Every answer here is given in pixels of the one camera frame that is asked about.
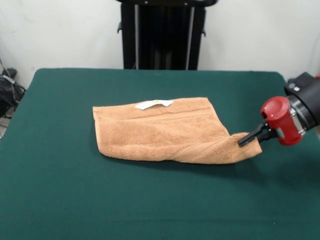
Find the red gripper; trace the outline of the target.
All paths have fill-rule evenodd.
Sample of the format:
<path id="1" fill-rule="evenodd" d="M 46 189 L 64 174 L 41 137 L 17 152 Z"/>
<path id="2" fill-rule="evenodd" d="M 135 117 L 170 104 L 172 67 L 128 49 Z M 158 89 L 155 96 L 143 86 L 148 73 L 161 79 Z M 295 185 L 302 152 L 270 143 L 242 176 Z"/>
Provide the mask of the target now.
<path id="1" fill-rule="evenodd" d="M 266 122 L 263 121 L 238 140 L 240 147 L 244 147 L 254 139 L 261 143 L 277 138 L 284 146 L 292 146 L 302 140 L 305 128 L 288 98 L 284 96 L 270 98 L 263 104 L 260 113 Z"/>

